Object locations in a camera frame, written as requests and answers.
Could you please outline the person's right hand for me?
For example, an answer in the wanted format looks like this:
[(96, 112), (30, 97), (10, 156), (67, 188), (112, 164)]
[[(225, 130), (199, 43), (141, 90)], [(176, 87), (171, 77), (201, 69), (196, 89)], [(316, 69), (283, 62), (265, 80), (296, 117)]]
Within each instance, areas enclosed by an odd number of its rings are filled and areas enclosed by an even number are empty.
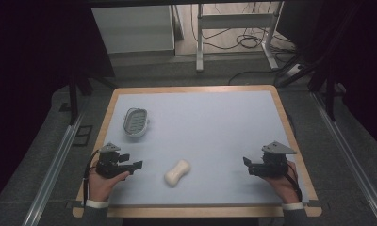
[(288, 161), (287, 164), (287, 177), (263, 177), (263, 180), (267, 181), (273, 187), (277, 196), (281, 198), (282, 203), (288, 204), (301, 202), (295, 187), (295, 185), (298, 184), (296, 165), (291, 161)]

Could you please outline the white power strip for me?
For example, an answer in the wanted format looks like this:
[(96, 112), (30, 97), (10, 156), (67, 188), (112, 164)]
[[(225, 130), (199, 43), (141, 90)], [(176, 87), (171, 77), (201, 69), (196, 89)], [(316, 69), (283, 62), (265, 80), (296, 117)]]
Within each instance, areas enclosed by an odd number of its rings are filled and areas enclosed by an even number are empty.
[(285, 76), (291, 77), (303, 69), (302, 64), (295, 64), (289, 70), (286, 71)]

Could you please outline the person's left hand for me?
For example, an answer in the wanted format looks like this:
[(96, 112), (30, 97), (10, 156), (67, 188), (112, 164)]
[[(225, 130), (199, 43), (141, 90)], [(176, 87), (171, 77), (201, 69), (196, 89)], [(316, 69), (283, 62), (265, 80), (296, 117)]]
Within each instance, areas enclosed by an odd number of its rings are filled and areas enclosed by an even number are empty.
[(98, 162), (92, 164), (89, 173), (89, 200), (94, 202), (107, 202), (113, 187), (124, 181), (130, 173), (123, 172), (113, 178), (107, 179), (96, 172)]

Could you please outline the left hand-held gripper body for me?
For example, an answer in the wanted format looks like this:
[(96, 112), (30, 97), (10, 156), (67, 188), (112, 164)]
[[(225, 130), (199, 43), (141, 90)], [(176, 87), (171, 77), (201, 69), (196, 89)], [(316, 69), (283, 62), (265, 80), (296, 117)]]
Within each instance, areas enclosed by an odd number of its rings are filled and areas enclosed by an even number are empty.
[(128, 171), (133, 174), (134, 171), (129, 171), (127, 166), (118, 162), (121, 148), (109, 142), (104, 147), (99, 149), (99, 160), (96, 172), (104, 178), (110, 179), (123, 172)]

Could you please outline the aluminium rail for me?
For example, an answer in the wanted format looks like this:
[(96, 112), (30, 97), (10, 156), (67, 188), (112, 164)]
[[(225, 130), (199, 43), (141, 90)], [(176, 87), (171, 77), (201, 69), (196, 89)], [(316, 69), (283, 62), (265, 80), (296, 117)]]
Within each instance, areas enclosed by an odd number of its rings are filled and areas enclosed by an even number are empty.
[(338, 124), (333, 121), (325, 111), (325, 103), (322, 98), (317, 93), (310, 93), (310, 96), (315, 101), (317, 109), (323, 118), (331, 136), (333, 137), (336, 146), (340, 150), (345, 159), (356, 183), (363, 192), (367, 203), (373, 212), (374, 216), (377, 218), (377, 189), (375, 185), (371, 182), (363, 168), (361, 167), (359, 161), (356, 159), (350, 143), (344, 138)]
[(41, 186), (27, 211), (22, 226), (38, 226), (83, 118), (84, 114), (79, 114), (74, 122), (67, 127)]

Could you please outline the white desk frame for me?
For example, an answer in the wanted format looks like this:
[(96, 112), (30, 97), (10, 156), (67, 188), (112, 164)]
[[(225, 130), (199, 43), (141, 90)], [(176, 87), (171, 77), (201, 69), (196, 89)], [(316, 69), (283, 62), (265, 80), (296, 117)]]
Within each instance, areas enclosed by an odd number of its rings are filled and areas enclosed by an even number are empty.
[(261, 47), (272, 70), (278, 68), (278, 64), (271, 52), (271, 40), (276, 29), (283, 2), (279, 2), (274, 12), (271, 13), (241, 13), (241, 14), (203, 14), (203, 5), (197, 7), (197, 51), (196, 71), (204, 70), (204, 43), (203, 31), (209, 29), (227, 28), (267, 28), (267, 36), (261, 42)]

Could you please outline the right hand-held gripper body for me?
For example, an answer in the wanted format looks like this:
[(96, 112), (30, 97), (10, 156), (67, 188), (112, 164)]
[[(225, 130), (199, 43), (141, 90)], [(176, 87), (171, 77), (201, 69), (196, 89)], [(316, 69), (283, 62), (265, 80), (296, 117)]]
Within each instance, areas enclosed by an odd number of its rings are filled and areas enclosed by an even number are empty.
[(264, 175), (259, 177), (270, 178), (277, 178), (287, 174), (287, 155), (297, 153), (278, 141), (273, 141), (271, 144), (263, 146), (262, 152), (263, 162), (261, 164), (265, 169)]

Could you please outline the white soap bar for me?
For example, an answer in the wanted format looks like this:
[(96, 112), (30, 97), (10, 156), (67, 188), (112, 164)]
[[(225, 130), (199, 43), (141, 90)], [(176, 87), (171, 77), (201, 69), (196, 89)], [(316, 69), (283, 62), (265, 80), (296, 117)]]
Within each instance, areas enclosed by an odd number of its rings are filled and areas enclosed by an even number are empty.
[(180, 181), (180, 179), (184, 175), (189, 173), (190, 170), (191, 170), (191, 165), (187, 160), (185, 159), (179, 160), (172, 169), (170, 169), (169, 171), (165, 173), (164, 180), (169, 186), (175, 187)]

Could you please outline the black metal stand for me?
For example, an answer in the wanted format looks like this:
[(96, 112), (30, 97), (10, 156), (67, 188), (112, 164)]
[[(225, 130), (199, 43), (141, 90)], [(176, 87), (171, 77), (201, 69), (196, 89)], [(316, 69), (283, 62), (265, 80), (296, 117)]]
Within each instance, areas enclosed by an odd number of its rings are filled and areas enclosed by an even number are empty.
[(308, 83), (308, 89), (311, 92), (316, 92), (321, 89), (321, 86), (326, 84), (325, 88), (325, 111), (331, 121), (335, 121), (334, 114), (334, 98), (335, 98), (335, 79), (332, 73), (315, 72)]
[(83, 74), (71, 74), (69, 76), (69, 97), (71, 107), (70, 125), (73, 125), (78, 118), (77, 91), (80, 90), (83, 96), (92, 95), (93, 88), (89, 78)]

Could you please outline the white cabinet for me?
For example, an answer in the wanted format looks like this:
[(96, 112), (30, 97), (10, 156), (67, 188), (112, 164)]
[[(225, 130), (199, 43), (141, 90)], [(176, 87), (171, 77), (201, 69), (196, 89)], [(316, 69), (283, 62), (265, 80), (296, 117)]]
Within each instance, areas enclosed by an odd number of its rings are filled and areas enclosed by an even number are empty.
[(109, 54), (174, 49), (170, 6), (93, 8), (91, 11)]

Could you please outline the black floor plate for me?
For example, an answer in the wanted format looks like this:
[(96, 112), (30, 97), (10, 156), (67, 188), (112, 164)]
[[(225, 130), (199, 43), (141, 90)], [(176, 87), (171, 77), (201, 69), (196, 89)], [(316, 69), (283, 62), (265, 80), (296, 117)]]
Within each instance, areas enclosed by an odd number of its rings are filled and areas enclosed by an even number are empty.
[(92, 132), (92, 125), (81, 125), (74, 137), (73, 146), (74, 147), (85, 147), (90, 141), (90, 136)]

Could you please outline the light blue table mat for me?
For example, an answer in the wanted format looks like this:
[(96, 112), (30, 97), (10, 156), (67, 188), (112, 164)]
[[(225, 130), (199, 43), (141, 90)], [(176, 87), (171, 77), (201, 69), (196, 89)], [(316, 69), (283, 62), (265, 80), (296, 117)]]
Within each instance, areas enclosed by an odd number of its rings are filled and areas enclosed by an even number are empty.
[[(142, 137), (123, 130), (129, 108), (148, 112)], [(272, 187), (243, 163), (262, 160), (262, 147), (287, 133), (270, 92), (121, 94), (105, 137), (142, 168), (117, 184), (109, 200), (120, 206), (278, 204)], [(179, 160), (191, 165), (175, 187), (164, 175)]]

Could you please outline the grey oval soap dish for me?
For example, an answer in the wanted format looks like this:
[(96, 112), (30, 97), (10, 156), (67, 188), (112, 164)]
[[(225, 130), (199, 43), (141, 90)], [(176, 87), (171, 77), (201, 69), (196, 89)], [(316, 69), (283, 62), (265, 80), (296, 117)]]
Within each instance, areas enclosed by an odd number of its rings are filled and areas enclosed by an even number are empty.
[(148, 126), (148, 112), (142, 108), (129, 108), (124, 116), (123, 130), (129, 137), (142, 137)]

